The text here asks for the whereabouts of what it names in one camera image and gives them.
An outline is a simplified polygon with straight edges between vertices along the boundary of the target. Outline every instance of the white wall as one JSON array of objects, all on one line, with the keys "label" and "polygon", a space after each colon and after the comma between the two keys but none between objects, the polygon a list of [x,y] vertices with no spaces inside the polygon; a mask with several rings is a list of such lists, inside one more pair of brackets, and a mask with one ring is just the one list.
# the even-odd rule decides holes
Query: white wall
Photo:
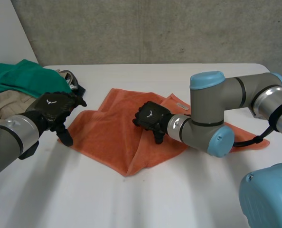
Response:
[{"label": "white wall", "polygon": [[0,0],[0,63],[37,62],[10,0]]}]

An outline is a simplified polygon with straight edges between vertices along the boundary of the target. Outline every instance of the khaki pants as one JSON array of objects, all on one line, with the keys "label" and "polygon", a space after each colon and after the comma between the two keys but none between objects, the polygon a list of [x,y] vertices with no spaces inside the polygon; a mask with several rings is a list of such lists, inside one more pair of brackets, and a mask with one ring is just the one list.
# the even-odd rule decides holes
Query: khaki pants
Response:
[{"label": "khaki pants", "polygon": [[25,112],[34,101],[34,97],[18,91],[0,93],[0,123],[12,115]]}]

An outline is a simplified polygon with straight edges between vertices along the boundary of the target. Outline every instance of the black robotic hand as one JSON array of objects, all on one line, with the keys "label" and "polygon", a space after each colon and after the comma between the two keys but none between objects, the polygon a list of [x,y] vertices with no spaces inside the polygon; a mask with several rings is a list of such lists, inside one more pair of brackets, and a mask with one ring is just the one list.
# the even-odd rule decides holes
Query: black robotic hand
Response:
[{"label": "black robotic hand", "polygon": [[72,146],[73,139],[64,122],[72,110],[79,105],[87,106],[83,98],[73,93],[47,93],[35,100],[22,115],[35,122],[40,135],[47,130],[56,132],[64,145]]},{"label": "black robotic hand", "polygon": [[136,119],[133,119],[132,122],[147,131],[153,131],[156,144],[161,144],[163,136],[167,133],[168,120],[172,116],[167,108],[148,101],[139,108],[139,111],[135,114]]}]

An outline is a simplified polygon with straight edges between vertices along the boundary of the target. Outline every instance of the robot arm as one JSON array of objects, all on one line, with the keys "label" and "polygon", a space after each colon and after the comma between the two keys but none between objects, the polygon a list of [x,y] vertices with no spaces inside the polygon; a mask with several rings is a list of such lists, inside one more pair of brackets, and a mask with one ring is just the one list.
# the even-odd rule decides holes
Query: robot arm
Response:
[{"label": "robot arm", "polygon": [[[190,95],[190,116],[171,114],[147,102],[133,122],[153,131],[157,143],[167,133],[216,157],[225,156],[233,146],[259,143],[273,130],[282,133],[282,77],[278,74],[225,79],[221,72],[200,73],[191,77]],[[254,139],[234,142],[233,131],[224,125],[224,111],[243,107],[270,126]],[[239,201],[250,227],[282,228],[282,163],[247,174],[240,184]]]},{"label": "robot arm", "polygon": [[25,113],[14,115],[0,124],[0,172],[17,158],[33,155],[44,131],[56,131],[66,146],[73,141],[64,126],[66,117],[85,101],[72,94],[44,94]]},{"label": "robot arm", "polygon": [[[223,157],[233,146],[259,143],[272,130],[282,133],[282,77],[277,74],[241,76],[225,79],[219,71],[204,72],[190,79],[191,115],[169,114],[153,102],[140,108],[133,122],[167,133],[171,138],[210,155]],[[224,125],[224,111],[248,107],[254,117],[269,120],[270,127],[248,142],[234,142],[231,128]]]}]

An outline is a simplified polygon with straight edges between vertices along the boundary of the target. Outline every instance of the white table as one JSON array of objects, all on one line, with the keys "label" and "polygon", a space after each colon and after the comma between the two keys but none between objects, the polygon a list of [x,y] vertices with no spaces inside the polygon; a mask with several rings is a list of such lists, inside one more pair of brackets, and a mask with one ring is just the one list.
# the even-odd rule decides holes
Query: white table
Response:
[{"label": "white table", "polygon": [[[72,71],[96,110],[115,87],[174,93],[189,103],[191,75],[220,70],[226,77],[268,70],[258,64],[154,64],[49,66]],[[69,125],[84,108],[68,118]],[[225,120],[254,134],[268,123],[247,109],[227,111]],[[0,228],[246,228],[238,188],[242,177],[282,162],[282,135],[268,136],[261,151],[216,158],[189,149],[154,168],[123,177],[64,147],[53,133],[36,154],[0,173]]]}]

